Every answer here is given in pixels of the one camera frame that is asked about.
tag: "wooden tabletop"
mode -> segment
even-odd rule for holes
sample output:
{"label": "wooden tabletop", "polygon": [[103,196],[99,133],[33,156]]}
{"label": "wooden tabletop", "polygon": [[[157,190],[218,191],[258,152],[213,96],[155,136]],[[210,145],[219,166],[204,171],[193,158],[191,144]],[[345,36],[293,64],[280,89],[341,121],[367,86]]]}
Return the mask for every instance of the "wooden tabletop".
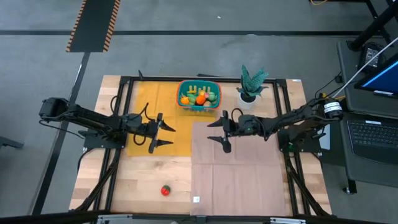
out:
{"label": "wooden tabletop", "polygon": [[[111,115],[109,102],[117,95],[120,76],[105,75],[99,90],[95,111]],[[129,111],[133,111],[135,97],[140,82],[134,82],[132,99]],[[223,100],[233,101],[237,99],[236,87],[239,83],[219,83]],[[277,116],[275,99],[272,85],[262,92],[262,97],[256,104],[267,106],[254,106],[250,113],[256,116],[275,117]],[[290,105],[292,109],[305,104],[303,85],[300,80],[287,80]],[[123,111],[126,99],[124,91],[120,111]],[[282,111],[285,113],[285,105],[282,89],[279,88]],[[234,103],[221,105],[221,110],[231,111]],[[88,194],[93,190],[100,176],[101,165],[104,156],[104,149],[94,149],[89,152],[81,161],[80,170],[76,179],[70,208],[77,208]],[[310,153],[300,153],[303,174],[307,188],[322,208],[331,213],[325,181],[323,180],[322,168],[319,161]],[[289,187],[285,164],[282,154],[279,154],[280,165],[284,180],[284,193],[286,210],[291,213]],[[112,212],[126,213],[164,213],[164,214],[189,214],[191,210],[191,158],[182,156],[141,156],[128,157],[123,150],[119,162],[118,174],[114,188]],[[173,194],[164,197],[160,194],[160,188],[167,183],[171,186]],[[105,198],[108,191],[108,184],[104,186],[100,208],[104,208]],[[300,191],[295,186],[298,209],[303,213]]]}

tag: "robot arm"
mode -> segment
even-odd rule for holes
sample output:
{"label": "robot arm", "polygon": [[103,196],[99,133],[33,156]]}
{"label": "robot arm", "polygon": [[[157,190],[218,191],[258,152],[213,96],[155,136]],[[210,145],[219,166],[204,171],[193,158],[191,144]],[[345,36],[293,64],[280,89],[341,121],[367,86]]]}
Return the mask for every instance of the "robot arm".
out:
{"label": "robot arm", "polygon": [[208,127],[223,127],[224,137],[209,136],[223,145],[226,153],[231,152],[231,143],[228,138],[235,136],[258,135],[268,140],[271,134],[283,129],[287,133],[289,142],[303,139],[308,133],[318,131],[326,125],[340,121],[343,117],[343,110],[338,101],[334,99],[318,98],[309,101],[299,109],[290,111],[275,118],[262,118],[250,114],[242,114],[235,123],[228,118],[228,112],[223,111],[223,116]]}
{"label": "robot arm", "polygon": [[172,144],[170,141],[157,139],[159,129],[175,131],[165,124],[162,113],[157,115],[157,119],[148,118],[148,123],[142,123],[141,114],[127,114],[124,116],[105,116],[103,114],[84,109],[79,105],[70,104],[63,98],[49,98],[43,101],[39,116],[42,121],[69,121],[71,123],[92,129],[93,132],[79,131],[84,137],[96,135],[108,141],[119,142],[126,133],[135,136],[151,138],[149,153],[153,153],[158,146]]}

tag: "yellow black striped tape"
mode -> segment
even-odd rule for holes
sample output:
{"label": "yellow black striped tape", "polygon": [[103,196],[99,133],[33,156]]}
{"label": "yellow black striped tape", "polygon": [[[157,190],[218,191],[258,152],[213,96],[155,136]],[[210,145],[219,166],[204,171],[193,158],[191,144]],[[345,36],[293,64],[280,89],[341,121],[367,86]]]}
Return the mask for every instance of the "yellow black striped tape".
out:
{"label": "yellow black striped tape", "polygon": [[67,49],[66,49],[67,52],[70,52],[70,44],[72,43],[73,36],[75,35],[77,25],[79,24],[79,20],[81,17],[81,13],[83,12],[83,8],[86,6],[86,1],[87,0],[83,0],[83,3],[80,6],[79,14],[77,15],[75,25],[73,26],[72,33],[70,34],[70,37],[69,37],[69,41],[68,41],[68,45],[67,45]]}
{"label": "yellow black striped tape", "polygon": [[114,5],[113,5],[112,14],[111,14],[111,19],[110,19],[109,26],[108,26],[108,31],[107,31],[106,37],[105,37],[105,43],[104,43],[104,47],[103,47],[103,52],[107,52],[109,50],[109,46],[111,44],[111,39],[112,39],[112,35],[113,35],[114,26],[115,26],[115,23],[116,23],[116,18],[118,16],[119,7],[120,7],[120,0],[115,0],[114,1]]}

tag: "gray carpet floor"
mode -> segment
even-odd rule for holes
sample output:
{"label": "gray carpet floor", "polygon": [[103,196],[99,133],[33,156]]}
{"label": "gray carpet floor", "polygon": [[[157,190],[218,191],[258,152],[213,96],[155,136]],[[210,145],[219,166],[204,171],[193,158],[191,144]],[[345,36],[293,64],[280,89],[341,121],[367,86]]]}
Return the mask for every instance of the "gray carpet floor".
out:
{"label": "gray carpet floor", "polygon": [[[81,1],[0,0],[2,29],[71,29]],[[385,1],[373,1],[378,13]],[[363,30],[373,18],[364,3],[308,1],[122,0],[116,30]],[[387,25],[398,35],[395,20]],[[68,98],[83,54],[66,53],[69,36],[0,35],[0,136],[25,142],[22,150],[0,150],[0,217],[30,213],[55,130],[38,124],[41,101]],[[351,37],[114,36],[109,52],[90,55],[77,103],[93,109],[103,75],[239,77],[240,66],[269,78],[303,81],[311,99],[340,71],[336,43]],[[325,91],[338,85],[332,83]],[[80,128],[70,125],[70,131]],[[83,141],[67,134],[44,205],[65,212],[76,179]],[[358,183],[346,195],[343,167],[325,165],[332,211],[342,218],[394,223],[398,189]]]}

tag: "succulent plant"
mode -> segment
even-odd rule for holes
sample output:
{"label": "succulent plant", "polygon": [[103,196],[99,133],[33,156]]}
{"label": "succulent plant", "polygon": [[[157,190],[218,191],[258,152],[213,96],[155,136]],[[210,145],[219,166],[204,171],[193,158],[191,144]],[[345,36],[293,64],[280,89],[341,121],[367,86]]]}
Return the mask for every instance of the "succulent plant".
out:
{"label": "succulent plant", "polygon": [[249,75],[246,66],[242,65],[242,88],[236,88],[238,92],[243,93],[247,97],[257,96],[261,94],[261,91],[265,86],[261,86],[264,80],[267,78],[268,73],[264,73],[263,69],[260,69],[252,78]]}

